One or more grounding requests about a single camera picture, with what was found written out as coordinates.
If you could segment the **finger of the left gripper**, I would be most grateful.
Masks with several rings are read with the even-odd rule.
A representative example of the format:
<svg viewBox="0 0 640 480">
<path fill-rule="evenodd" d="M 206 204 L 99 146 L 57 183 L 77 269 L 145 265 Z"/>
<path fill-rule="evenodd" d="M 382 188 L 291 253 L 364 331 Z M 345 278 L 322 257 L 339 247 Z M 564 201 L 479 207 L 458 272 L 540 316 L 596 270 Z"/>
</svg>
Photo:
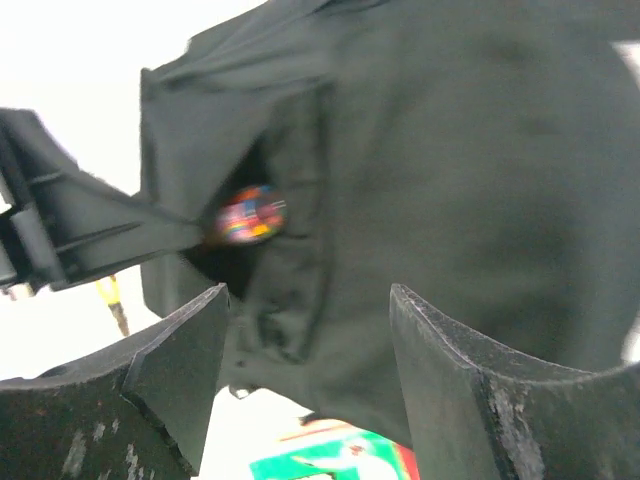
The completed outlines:
<svg viewBox="0 0 640 480">
<path fill-rule="evenodd" d="M 189 249 L 201 228 L 81 170 L 30 110 L 1 111 L 1 285 L 71 288 Z"/>
</svg>

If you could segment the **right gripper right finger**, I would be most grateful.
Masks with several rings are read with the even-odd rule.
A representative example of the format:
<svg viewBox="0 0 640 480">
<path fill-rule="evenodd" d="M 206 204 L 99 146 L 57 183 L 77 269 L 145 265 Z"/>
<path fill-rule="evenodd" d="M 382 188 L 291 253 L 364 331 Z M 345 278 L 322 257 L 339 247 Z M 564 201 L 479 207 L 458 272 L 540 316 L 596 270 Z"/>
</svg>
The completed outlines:
<svg viewBox="0 0 640 480">
<path fill-rule="evenodd" d="M 639 368 L 590 373 L 504 346 L 409 288 L 393 344 L 424 479 L 635 479 Z"/>
</svg>

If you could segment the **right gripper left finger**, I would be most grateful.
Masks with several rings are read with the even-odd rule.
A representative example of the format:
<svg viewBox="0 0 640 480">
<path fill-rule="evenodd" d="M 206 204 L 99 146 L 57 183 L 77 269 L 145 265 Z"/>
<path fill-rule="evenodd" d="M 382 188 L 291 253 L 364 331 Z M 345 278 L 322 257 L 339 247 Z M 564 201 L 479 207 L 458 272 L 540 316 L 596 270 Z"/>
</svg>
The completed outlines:
<svg viewBox="0 0 640 480">
<path fill-rule="evenodd" d="M 228 321 L 219 284 L 102 350 L 2 381 L 2 478 L 197 476 Z"/>
</svg>

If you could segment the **black student backpack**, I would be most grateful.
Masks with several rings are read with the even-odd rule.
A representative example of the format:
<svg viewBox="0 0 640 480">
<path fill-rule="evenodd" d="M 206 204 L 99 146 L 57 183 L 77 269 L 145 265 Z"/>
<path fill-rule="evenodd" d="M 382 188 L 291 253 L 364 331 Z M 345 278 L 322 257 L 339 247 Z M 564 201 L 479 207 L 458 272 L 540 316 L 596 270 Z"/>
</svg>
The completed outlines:
<svg viewBox="0 0 640 480">
<path fill-rule="evenodd" d="M 528 355 L 620 363 L 639 307 L 635 1 L 269 1 L 141 75 L 141 188 L 208 224 L 283 196 L 260 245 L 142 268 L 166 314 L 231 292 L 220 387 L 411 436 L 389 291 Z"/>
</svg>

